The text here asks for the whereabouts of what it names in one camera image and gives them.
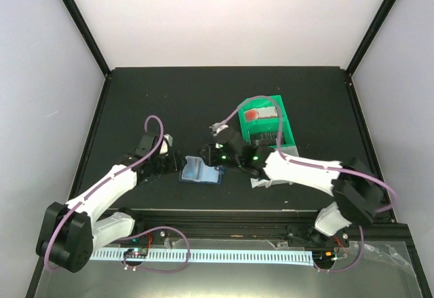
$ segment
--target white panel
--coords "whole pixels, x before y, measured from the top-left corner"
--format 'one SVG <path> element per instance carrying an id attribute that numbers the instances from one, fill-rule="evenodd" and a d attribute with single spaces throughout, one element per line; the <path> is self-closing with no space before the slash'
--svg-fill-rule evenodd
<path id="1" fill-rule="evenodd" d="M 108 65 L 346 68 L 382 0 L 76 0 Z"/>
<path id="2" fill-rule="evenodd" d="M 61 0 L 0 3 L 0 295 L 24 297 L 43 214 L 67 199 L 103 76 Z"/>
<path id="3" fill-rule="evenodd" d="M 354 78 L 386 180 L 434 289 L 434 0 L 397 0 Z"/>

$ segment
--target gray floor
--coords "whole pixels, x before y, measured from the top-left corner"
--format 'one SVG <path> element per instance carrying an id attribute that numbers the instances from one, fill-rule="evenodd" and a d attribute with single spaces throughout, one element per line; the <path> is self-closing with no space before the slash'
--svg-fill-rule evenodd
<path id="1" fill-rule="evenodd" d="M 402 243 L 394 247 L 408 259 Z M 416 277 L 367 254 L 354 269 L 319 274 L 293 265 L 190 264 L 172 275 L 125 271 L 118 262 L 90 261 L 76 274 L 44 272 L 36 297 L 421 297 Z M 345 265 L 338 261 L 335 267 Z M 171 268 L 173 265 L 152 264 Z"/>

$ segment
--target green plastic container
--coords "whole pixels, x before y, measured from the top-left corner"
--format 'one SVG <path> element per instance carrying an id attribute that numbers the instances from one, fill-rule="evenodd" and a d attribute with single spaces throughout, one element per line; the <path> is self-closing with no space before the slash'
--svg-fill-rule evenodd
<path id="1" fill-rule="evenodd" d="M 292 148 L 296 146 L 296 142 L 294 140 L 294 136 L 292 135 L 290 122 L 288 121 L 288 117 L 286 115 L 285 107 L 283 105 L 281 96 L 270 96 L 274 99 L 277 104 L 280 106 L 280 109 L 283 114 L 283 137 L 285 138 L 285 144 L 282 144 L 282 151 L 285 152 L 285 148 Z M 265 133 L 265 132 L 277 132 L 279 130 L 279 118 L 267 118 L 267 119 L 257 119 L 251 122 L 248 122 L 244 113 L 247 110 L 253 108 L 264 108 L 264 107 L 272 107 L 273 104 L 271 101 L 267 99 L 255 99 L 244 105 L 239 111 L 239 122 L 241 124 L 241 133 L 246 142 L 250 143 L 250 135 Z"/>

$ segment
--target black object in green bin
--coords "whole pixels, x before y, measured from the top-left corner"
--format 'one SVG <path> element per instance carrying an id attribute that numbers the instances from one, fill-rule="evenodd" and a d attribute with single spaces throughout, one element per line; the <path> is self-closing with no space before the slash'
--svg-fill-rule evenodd
<path id="1" fill-rule="evenodd" d="M 250 135 L 250 143 L 255 146 L 277 145 L 277 132 L 265 132 Z M 282 134 L 281 144 L 286 144 L 285 136 Z"/>

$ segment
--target black mat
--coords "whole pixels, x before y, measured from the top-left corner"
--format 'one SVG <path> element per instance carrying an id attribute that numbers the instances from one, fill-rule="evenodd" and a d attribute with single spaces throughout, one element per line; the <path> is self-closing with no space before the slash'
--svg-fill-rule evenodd
<path id="1" fill-rule="evenodd" d="M 282 95 L 300 156 L 368 164 L 338 67 L 161 67 L 115 69 L 81 190 L 104 176 L 139 143 L 150 114 L 162 120 L 175 148 L 195 155 L 212 143 L 209 126 L 254 95 Z M 239 129 L 235 116 L 232 126 Z M 157 122 L 151 128 L 158 130 Z M 115 208 L 202 210 L 317 210 L 332 199 L 302 185 L 252 189 L 229 170 L 221 185 L 181 183 L 161 176 L 125 194 Z"/>

